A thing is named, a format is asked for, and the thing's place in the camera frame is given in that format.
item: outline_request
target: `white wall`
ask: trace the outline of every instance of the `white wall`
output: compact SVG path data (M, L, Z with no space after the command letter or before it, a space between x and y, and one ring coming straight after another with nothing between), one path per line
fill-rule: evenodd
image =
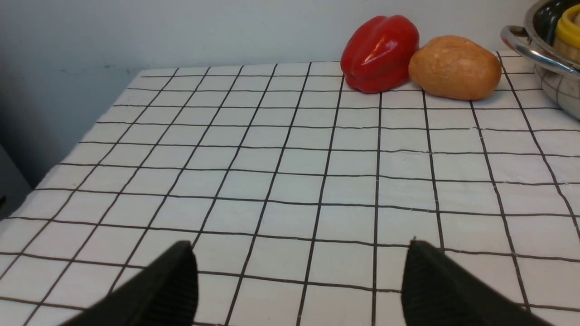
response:
M374 15L504 49L534 1L0 0L0 137L36 183L140 68L338 60Z

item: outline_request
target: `yellow lid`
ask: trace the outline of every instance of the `yellow lid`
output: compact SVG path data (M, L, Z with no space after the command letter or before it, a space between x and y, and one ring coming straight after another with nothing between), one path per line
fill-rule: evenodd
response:
M580 5L575 5L564 12L556 26L556 36L571 46L580 49L580 26L574 24L574 19L580 13Z

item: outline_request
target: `red bell pepper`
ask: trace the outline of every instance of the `red bell pepper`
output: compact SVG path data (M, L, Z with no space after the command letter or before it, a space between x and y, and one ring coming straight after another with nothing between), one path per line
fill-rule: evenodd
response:
M340 59L351 88L380 93L409 80L409 61L419 49L419 31L407 18L376 16L354 32Z

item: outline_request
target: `bread bun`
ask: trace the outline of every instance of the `bread bun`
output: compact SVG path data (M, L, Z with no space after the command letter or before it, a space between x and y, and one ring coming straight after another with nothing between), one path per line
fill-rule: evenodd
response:
M493 53L453 35L433 38L409 63L411 81L431 95L455 100L488 97L501 75L501 64Z

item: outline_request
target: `table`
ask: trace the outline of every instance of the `table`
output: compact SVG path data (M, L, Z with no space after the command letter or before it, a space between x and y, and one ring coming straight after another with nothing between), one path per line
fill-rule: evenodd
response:
M142 71L0 222L0 324L56 325L189 240L195 325L403 326L417 237L577 325L580 123L498 56L474 103L337 62Z

